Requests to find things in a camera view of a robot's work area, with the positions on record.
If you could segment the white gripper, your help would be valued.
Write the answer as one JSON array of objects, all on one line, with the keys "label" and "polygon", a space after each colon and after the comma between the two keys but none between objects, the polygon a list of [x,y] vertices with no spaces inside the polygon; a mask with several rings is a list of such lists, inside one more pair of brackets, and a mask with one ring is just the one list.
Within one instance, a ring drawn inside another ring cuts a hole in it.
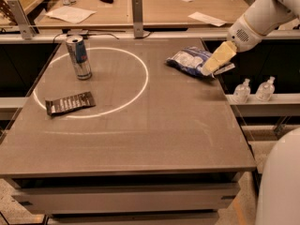
[{"label": "white gripper", "polygon": [[208,76],[229,62],[237,52],[242,53],[253,49],[262,41],[241,16],[229,29],[227,39],[212,53],[202,66],[202,74]]}]

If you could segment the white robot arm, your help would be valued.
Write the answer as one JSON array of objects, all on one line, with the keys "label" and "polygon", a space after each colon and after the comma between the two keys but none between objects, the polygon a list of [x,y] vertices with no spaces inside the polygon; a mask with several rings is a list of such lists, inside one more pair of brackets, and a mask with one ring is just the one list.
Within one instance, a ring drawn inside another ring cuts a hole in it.
[{"label": "white robot arm", "polygon": [[227,41],[206,60],[201,74],[213,74],[237,53],[251,50],[277,27],[299,16],[300,0],[255,0],[230,27]]}]

